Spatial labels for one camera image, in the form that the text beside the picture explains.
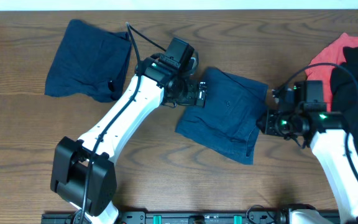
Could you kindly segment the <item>navy blue shorts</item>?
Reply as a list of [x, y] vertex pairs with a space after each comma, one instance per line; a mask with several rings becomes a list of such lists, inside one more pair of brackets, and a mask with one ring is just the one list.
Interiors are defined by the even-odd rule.
[[244, 165], [254, 163], [257, 120], [266, 112], [268, 85], [209, 67], [205, 106], [188, 107], [175, 132]]

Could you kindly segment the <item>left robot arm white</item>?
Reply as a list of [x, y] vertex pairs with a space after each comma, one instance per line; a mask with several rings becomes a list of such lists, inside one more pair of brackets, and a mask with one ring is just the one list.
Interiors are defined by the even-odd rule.
[[143, 61], [114, 106], [77, 140], [64, 137], [55, 148], [50, 188], [76, 207], [78, 223], [114, 223], [119, 215], [112, 197], [117, 189], [116, 162], [134, 132], [154, 109], [204, 106], [206, 84], [190, 77], [198, 58]]

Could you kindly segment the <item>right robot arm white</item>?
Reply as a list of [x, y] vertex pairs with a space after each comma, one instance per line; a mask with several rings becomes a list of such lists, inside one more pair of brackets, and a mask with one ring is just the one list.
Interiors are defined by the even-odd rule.
[[341, 223], [358, 223], [358, 153], [341, 113], [267, 110], [256, 122], [266, 135], [303, 137], [329, 182]]

